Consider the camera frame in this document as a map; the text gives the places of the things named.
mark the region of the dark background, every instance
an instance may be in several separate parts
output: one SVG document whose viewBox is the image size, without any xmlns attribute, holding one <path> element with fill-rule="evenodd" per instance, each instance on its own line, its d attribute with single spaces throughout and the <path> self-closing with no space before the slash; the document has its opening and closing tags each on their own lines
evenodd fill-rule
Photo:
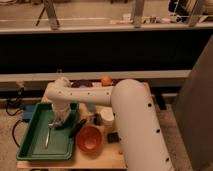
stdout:
<svg viewBox="0 0 213 171">
<path fill-rule="evenodd" d="M 0 35 L 0 74 L 191 69 L 212 29 Z"/>
</svg>

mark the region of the bowl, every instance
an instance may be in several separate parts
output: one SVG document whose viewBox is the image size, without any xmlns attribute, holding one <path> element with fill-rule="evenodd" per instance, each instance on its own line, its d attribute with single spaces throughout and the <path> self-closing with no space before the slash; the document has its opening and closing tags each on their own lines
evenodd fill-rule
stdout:
<svg viewBox="0 0 213 171">
<path fill-rule="evenodd" d="M 94 126 L 85 126 L 77 133 L 76 144 L 84 153 L 95 153 L 102 145 L 102 134 Z"/>
</svg>

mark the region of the plastic tray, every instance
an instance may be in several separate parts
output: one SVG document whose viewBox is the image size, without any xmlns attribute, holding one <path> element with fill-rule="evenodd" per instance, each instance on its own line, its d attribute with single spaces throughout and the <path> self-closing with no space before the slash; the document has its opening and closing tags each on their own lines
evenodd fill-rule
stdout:
<svg viewBox="0 0 213 171">
<path fill-rule="evenodd" d="M 72 156 L 74 139 L 70 131 L 78 121 L 78 104 L 71 104 L 69 118 L 60 128 L 52 128 L 48 148 L 45 141 L 48 123 L 54 118 L 51 103 L 38 103 L 24 135 L 17 160 L 68 160 Z"/>
</svg>

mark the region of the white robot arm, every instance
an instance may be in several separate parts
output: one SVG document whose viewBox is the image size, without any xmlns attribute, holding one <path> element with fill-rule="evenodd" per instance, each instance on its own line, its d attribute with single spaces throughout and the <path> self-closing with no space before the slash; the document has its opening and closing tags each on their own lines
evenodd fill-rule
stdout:
<svg viewBox="0 0 213 171">
<path fill-rule="evenodd" d="M 128 171 L 172 171 L 173 166 L 147 88 L 136 80 L 116 86 L 70 88 L 62 77 L 47 89 L 53 111 L 66 118 L 70 102 L 112 106 Z"/>
</svg>

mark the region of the orange object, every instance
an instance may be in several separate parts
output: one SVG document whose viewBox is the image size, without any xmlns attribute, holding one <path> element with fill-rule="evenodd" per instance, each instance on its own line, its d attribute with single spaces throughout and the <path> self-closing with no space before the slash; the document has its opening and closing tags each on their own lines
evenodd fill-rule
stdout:
<svg viewBox="0 0 213 171">
<path fill-rule="evenodd" d="M 112 78 L 108 75 L 105 75 L 101 78 L 101 85 L 102 86 L 111 86 L 112 85 Z"/>
<path fill-rule="evenodd" d="M 96 127 L 85 126 L 78 132 L 76 144 L 85 153 L 97 152 L 102 145 L 102 134 Z"/>
</svg>

